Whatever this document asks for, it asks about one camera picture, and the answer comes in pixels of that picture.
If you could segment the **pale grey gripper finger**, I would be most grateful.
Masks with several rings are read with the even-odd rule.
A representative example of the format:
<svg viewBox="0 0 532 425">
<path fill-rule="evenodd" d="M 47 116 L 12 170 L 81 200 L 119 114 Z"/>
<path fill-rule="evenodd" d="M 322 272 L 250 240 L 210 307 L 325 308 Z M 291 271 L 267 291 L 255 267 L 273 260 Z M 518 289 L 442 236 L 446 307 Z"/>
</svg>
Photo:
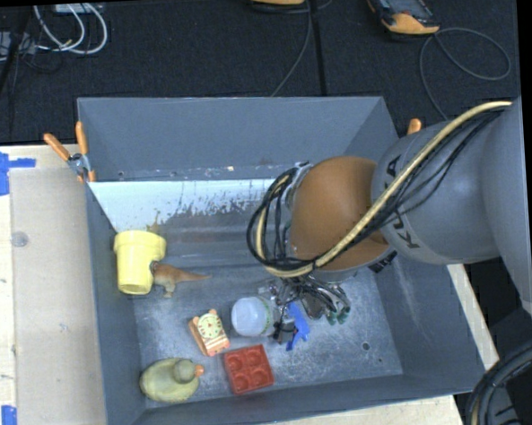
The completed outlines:
<svg viewBox="0 0 532 425">
<path fill-rule="evenodd" d="M 269 283 L 257 288 L 257 295 L 268 301 L 272 306 L 282 306 L 284 300 L 281 297 L 283 286 L 279 283 Z"/>
<path fill-rule="evenodd" d="M 291 343 L 297 333 L 295 319 L 292 317 L 280 319 L 274 324 L 274 327 L 273 339 L 278 343 Z"/>
</svg>

